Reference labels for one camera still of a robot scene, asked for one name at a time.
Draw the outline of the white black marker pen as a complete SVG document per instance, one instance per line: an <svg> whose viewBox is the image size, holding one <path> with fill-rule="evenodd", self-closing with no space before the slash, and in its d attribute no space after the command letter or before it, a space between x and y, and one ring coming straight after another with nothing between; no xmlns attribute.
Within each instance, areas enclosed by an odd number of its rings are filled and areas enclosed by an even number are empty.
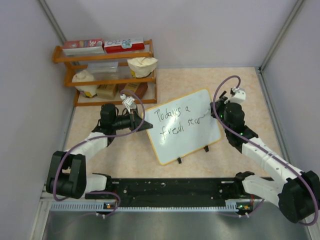
<svg viewBox="0 0 320 240"><path fill-rule="evenodd" d="M221 97L225 97L225 94L226 94L227 92L226 91L223 91L223 93L219 96L219 98L221 98ZM207 114L210 114L211 115L211 106L210 106L210 104L209 104L209 109L205 112L205 115L207 115Z"/></svg>

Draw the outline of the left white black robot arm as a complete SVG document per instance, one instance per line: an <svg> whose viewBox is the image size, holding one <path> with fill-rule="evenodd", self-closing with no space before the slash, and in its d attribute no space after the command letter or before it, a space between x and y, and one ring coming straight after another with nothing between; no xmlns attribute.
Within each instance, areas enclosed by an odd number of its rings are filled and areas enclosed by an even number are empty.
<svg viewBox="0 0 320 240"><path fill-rule="evenodd" d="M114 191L110 183L111 177L102 173L88 174L87 163L118 137L118 130L129 129L132 134L152 128L151 123L139 116L136 107L119 114L114 104L102 105L100 119L85 140L69 150L53 153L46 180L46 192L73 199L97 192L102 198L109 198Z"/></svg>

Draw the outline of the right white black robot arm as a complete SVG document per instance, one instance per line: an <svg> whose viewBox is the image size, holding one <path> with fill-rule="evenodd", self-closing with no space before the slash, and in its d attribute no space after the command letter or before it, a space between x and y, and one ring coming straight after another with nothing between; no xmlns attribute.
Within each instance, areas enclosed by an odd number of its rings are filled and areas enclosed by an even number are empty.
<svg viewBox="0 0 320 240"><path fill-rule="evenodd" d="M245 125L245 113L239 103L222 96L210 104L211 116L223 126L229 144L241 154L254 160L266 171L271 180L252 172L238 173L233 192L239 198L256 195L272 203L292 223L314 216L308 223L314 225L319 218L320 178L312 170L302 171L291 165L270 148Z"/></svg>

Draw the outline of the yellow framed whiteboard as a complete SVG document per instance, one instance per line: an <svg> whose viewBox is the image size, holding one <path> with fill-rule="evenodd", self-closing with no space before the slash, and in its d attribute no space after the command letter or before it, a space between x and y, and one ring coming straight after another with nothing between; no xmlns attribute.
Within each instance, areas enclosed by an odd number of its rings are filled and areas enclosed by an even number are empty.
<svg viewBox="0 0 320 240"><path fill-rule="evenodd" d="M218 142L222 131L211 116L212 97L206 88L145 111L147 130L160 165L166 165Z"/></svg>

